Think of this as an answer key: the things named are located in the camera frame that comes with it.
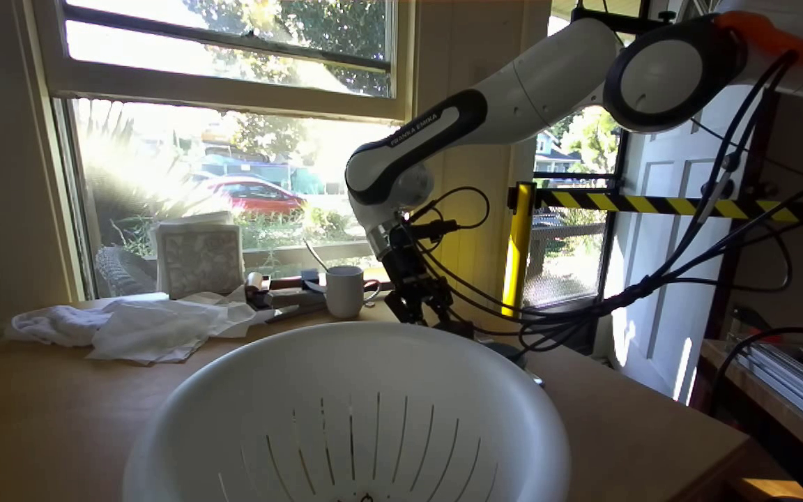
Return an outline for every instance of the parked car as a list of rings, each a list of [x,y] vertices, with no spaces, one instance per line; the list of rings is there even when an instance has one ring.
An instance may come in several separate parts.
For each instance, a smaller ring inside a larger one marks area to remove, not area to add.
[[[207,186],[228,207],[233,215],[299,215],[305,210],[305,197],[288,193],[263,179],[208,179]]]

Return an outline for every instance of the white mug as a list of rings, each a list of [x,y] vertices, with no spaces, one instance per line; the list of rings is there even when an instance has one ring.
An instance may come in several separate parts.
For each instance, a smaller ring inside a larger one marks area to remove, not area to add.
[[[331,317],[358,317],[362,303],[366,303],[366,296],[362,296],[362,286],[366,286],[366,274],[362,267],[353,267],[353,264],[335,264],[335,267],[325,267],[325,285],[323,285],[323,300],[325,300],[325,313]]]

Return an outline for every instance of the colander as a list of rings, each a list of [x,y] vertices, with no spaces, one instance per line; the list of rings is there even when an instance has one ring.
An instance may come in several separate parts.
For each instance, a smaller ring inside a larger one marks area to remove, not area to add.
[[[125,502],[551,502],[569,449],[496,352],[409,324],[281,332],[189,377],[130,449]]]

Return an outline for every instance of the yellow and black tape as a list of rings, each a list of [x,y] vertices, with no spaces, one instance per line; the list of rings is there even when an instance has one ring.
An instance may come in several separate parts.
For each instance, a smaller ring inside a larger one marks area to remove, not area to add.
[[[656,211],[656,215],[696,215],[700,210],[696,197],[611,196],[611,193],[588,193],[588,189],[536,189],[533,200],[536,200],[536,210],[569,207],[569,210]],[[777,219],[777,222],[803,222],[803,203],[717,200],[710,210],[713,216],[730,216],[730,219],[749,219],[763,211],[773,211],[769,219]]]

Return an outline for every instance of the car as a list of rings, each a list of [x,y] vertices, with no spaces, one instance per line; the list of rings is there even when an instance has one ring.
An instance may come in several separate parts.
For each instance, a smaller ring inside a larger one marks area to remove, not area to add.
[[[263,179],[208,179],[207,189],[211,189],[233,215],[299,215],[307,200],[296,193],[288,193]]]

